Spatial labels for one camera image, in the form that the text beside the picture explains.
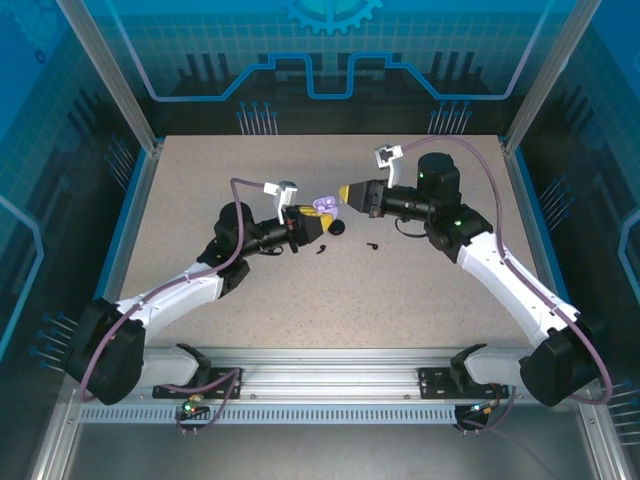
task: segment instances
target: metal pillar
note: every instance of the metal pillar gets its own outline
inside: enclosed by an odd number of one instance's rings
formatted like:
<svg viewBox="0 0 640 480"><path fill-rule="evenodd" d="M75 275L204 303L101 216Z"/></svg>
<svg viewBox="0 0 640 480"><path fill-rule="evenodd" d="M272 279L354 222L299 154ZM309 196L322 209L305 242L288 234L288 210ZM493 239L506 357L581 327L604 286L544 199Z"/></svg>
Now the metal pillar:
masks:
<svg viewBox="0 0 640 480"><path fill-rule="evenodd" d="M156 137L84 2L57 2L138 142L147 153L153 154Z"/></svg>
<svg viewBox="0 0 640 480"><path fill-rule="evenodd" d="M569 14L558 39L551 48L549 56L538 72L538 76L507 132L505 140L508 154L514 152L520 145L582 34L589 26L600 2L601 0L577 0L576 6Z"/></svg>

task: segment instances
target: black mounting bracket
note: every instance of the black mounting bracket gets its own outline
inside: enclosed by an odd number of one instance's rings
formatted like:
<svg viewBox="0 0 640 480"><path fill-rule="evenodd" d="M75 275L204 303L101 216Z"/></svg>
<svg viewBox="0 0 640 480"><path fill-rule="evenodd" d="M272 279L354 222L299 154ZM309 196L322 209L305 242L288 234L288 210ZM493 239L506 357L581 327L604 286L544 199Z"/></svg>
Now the black mounting bracket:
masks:
<svg viewBox="0 0 640 480"><path fill-rule="evenodd" d="M234 370L233 368L211 368L209 371L209 378L204 385L215 381L216 379L226 375L227 373ZM229 400L238 400L240 398L240 391L242 389L242 369L239 369L238 378L236 379L236 385L233 387L233 391L231 392L231 396ZM212 388L211 390L202 394L205 400L223 400L227 391L231 387L231 382L233 381L233 376L222 382L216 388ZM195 385L186 385L187 388L196 388ZM171 391L165 387L160 385L156 385L153 387L152 397L156 399L170 399L170 400L185 400L189 398L192 394L190 393L179 393L175 391Z"/></svg>
<svg viewBox="0 0 640 480"><path fill-rule="evenodd" d="M451 377L448 367L419 368L420 398L422 400L493 400L496 391L492 385L468 384L464 394ZM500 385L498 393L500 399L509 398L509 388Z"/></svg>

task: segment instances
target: white arm segment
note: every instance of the white arm segment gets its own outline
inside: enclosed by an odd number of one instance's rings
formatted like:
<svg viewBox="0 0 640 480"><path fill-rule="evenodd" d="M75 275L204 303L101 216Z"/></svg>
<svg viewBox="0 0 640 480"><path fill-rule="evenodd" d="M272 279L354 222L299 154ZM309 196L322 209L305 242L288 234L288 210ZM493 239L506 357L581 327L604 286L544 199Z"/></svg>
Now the white arm segment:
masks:
<svg viewBox="0 0 640 480"><path fill-rule="evenodd" d="M576 318L575 315L579 312L575 307L554 295L508 250L506 252L511 263L538 290L557 304L557 310L562 310L569 318ZM520 328L534 348L549 337L547 333L549 329L553 328L559 331L566 327L564 321L551 312L549 307L504 265L498 253L495 234L484 232L473 237L470 245L460 248L457 263L489 289L520 324Z"/></svg>
<svg viewBox="0 0 640 480"><path fill-rule="evenodd" d="M142 374L136 388L154 385L186 385L198 370L198 362L178 347L158 353L144 352Z"/></svg>
<svg viewBox="0 0 640 480"><path fill-rule="evenodd" d="M531 348L483 347L469 355L464 366L471 380L479 385L497 383L522 387L520 359L531 351Z"/></svg>
<svg viewBox="0 0 640 480"><path fill-rule="evenodd" d="M188 270L175 278L188 278L211 267L204 263L194 263ZM149 303L131 315L132 320L141 320L146 329L145 344L171 322L179 319L194 308L213 302L222 293L223 280L215 273L197 280L188 280L168 288L152 298ZM140 302L146 295L118 301L118 310L122 313Z"/></svg>

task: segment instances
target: cable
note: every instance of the cable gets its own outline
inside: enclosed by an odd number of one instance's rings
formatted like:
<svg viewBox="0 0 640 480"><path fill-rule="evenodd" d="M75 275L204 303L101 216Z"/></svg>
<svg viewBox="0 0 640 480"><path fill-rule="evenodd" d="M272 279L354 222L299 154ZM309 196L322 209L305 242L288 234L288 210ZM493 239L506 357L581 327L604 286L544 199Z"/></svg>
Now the cable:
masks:
<svg viewBox="0 0 640 480"><path fill-rule="evenodd" d="M224 396L224 398L222 400L222 403L220 404L220 407L218 407L218 411L215 413L215 415L213 415L213 417L211 417L211 420L209 420L207 423L205 423L200 428L194 428L193 429L194 435L197 435L198 434L198 430L202 431L202 430L206 430L207 428L210 428L222 416L222 411L224 410L224 407L227 405L227 402L229 401L229 398L231 397L231 393L233 392L233 389L236 386L236 380L238 379L238 375L240 375L240 370L237 369L237 368L234 368L230 372L224 374L222 377L220 377L217 380L209 383L208 385L205 385L204 387L200 387L200 388L184 388L184 387L179 387L179 386L176 386L176 385L162 385L162 386L164 388L169 388L171 390L174 390L174 391L180 392L180 393L204 393L206 391L209 391L209 390L212 390L212 389L216 388L218 385L220 385L221 383L223 383L226 380L228 380L229 377L233 377L231 379L231 385L229 385L229 388L227 389L227 393L225 394L225 396ZM176 427L181 429L183 434L184 434L184 432L187 431L185 428L182 427L182 423L180 422L179 415L176 415Z"/></svg>
<svg viewBox="0 0 640 480"><path fill-rule="evenodd" d="M496 401L500 402L500 386L495 387L494 384L491 384L491 386L493 388L495 388L496 391ZM535 453L533 453L533 451L527 447L524 443L522 443L520 440L518 440L517 438L512 437L511 435L508 435L504 432L501 432L500 430L497 430L496 427L498 425L500 425L502 422L504 422L504 420L507 418L507 415L509 415L509 412L511 412L511 409L513 407L513 404L515 403L515 399L516 399L516 387L513 387L513 389L511 390L511 397L509 398L509 403L507 404L507 407L505 409L505 411L502 413L502 415L500 415L500 417L498 418L498 420L496 420L494 423L492 423L490 426L485 426L479 422L476 422L474 420L460 420L460 422L462 423L466 423L469 425L473 425L474 427L476 427L476 432L479 434L480 432L489 432L489 433L495 433L496 435L503 437L507 440L511 440L513 443L515 443L516 445L518 445L522 450L524 450L526 453L529 454L529 456L538 464L540 465L540 467L542 467L547 473L549 473L549 475L551 475L553 478L556 478L558 480L560 480L560 477L558 475L556 475L553 470L551 470L547 465L545 465L545 463L542 461L542 459L540 457L538 457ZM458 430L460 430L463 434L466 434L467 430L465 430L465 428L460 425L460 423L454 425Z"/></svg>
<svg viewBox="0 0 640 480"><path fill-rule="evenodd" d="M602 376L602 380L604 381L605 392L604 395L599 399L590 399L580 397L578 395L571 395L569 398L572 398L578 402L585 403L588 405L605 405L611 400L611 396L613 395L613 382L611 381L611 376L609 375L609 371L607 370L602 357L593 346L593 344L589 341L587 336L578 328L578 326L573 322L573 320L562 310L557 307L560 304L555 303L550 298L538 290L538 288L533 284L522 272L511 262L511 260L507 257L507 252L505 250L504 242L502 240L502 200L500 199L500 192L498 191L498 184L496 182L495 177L491 173L491 169L489 168L489 164L484 159L484 157L478 152L478 150L471 145L469 142L462 140L461 138L450 137L450 136L433 136L426 137L420 140L417 140L413 143L409 143L407 145L402 146L403 152L408 152L413 150L419 146L426 145L427 143L431 143L436 140L446 140L449 142L456 143L466 148L474 157L480 162L482 168L484 169L487 177L489 178L489 183L491 184L491 189L493 190L493 196L496 203L496 243L498 246L498 252L500 254L500 258L507 266L507 268L524 284L536 297L542 301L545 306L547 306L550 310L552 310L567 326L571 329L571 331L580 339L584 347L587 349L593 361L595 362L600 375Z"/></svg>
<svg viewBox="0 0 640 480"><path fill-rule="evenodd" d="M482 424L478 423L478 422L474 422L473 420L462 420L462 422L467 423L469 425L473 425L474 427L479 427L479 430L476 430L478 433L480 432L486 432L489 431L489 429L487 428L482 428ZM466 433L467 430L462 426L462 425L456 425L455 426L458 430L460 430L462 433ZM502 437L506 440L510 440L511 442L515 443L517 446L519 446L525 453L527 453L542 469L544 469L544 471L546 471L551 477L555 478L556 480L562 480L561 477L559 475L557 475L553 470L551 470L551 468L549 468L544 461L538 456L536 455L533 450L531 450L529 447L527 447L523 442L521 442L519 439L506 434L504 432L501 432L500 430L492 430L491 433L498 435L499 437Z"/></svg>
<svg viewBox="0 0 640 480"><path fill-rule="evenodd" d="M398 222L400 222L400 217L396 217L396 221L394 222L395 226L396 226L396 230L398 230L401 234L403 234L405 237L409 237L409 238L425 238L428 235L426 233L407 233L407 232L403 232L402 230L400 230L400 227L398 226Z"/></svg>
<svg viewBox="0 0 640 480"><path fill-rule="evenodd" d="M149 300L151 300L153 297L155 297L159 293L171 287L174 287L176 285L180 285L181 283L187 282L189 280L196 280L201 277L206 277L207 275L212 275L216 272L219 272L220 270L224 270L233 262L235 262L236 258L238 258L238 255L240 255L240 251L242 250L242 244L244 242L244 221L242 218L242 207L240 205L240 197L238 195L236 183L240 183L242 185L248 185L250 187L256 187L256 188L264 188L264 184L250 182L250 181L242 180L239 178L232 178L229 183L231 184L231 193L233 194L233 201L236 205L236 214L238 218L238 244L236 245L236 249L234 250L233 254L229 257L229 259L226 262L218 265L217 267L209 268L207 270L203 270L202 272L196 273L194 275L190 275L189 278L187 278L186 276L179 277L174 280L171 280L170 282L165 283L164 285L160 285L159 287L156 287L155 289L147 293L144 297L142 297L140 302L138 302L136 305L134 305L129 310L127 310L118 319L118 321L116 321L116 323L113 324L113 326L109 329L109 331L107 331L107 333L104 335L104 337L98 344L96 350L93 352L93 356L91 357L91 360L89 361L89 365L87 366L87 369L85 370L84 375L82 377L82 382L80 382L80 395L83 401L87 399L87 397L85 396L87 391L87 385L89 384L89 379L93 374L93 370L95 369L96 364L98 363L100 355L102 355L102 352L106 348L107 344L111 341L111 338L117 333L120 327L124 325L124 323L131 317L131 315L133 315L136 311L141 310L145 303L149 302Z"/></svg>

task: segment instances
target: purple object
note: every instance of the purple object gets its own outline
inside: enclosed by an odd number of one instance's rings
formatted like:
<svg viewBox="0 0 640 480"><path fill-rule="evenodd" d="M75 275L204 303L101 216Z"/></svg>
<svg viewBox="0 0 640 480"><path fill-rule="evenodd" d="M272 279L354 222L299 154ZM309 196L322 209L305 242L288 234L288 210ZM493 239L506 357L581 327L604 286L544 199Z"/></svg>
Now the purple object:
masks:
<svg viewBox="0 0 640 480"><path fill-rule="evenodd" d="M322 197L313 201L313 208L318 213L330 213L333 219L338 218L338 203L336 197Z"/></svg>

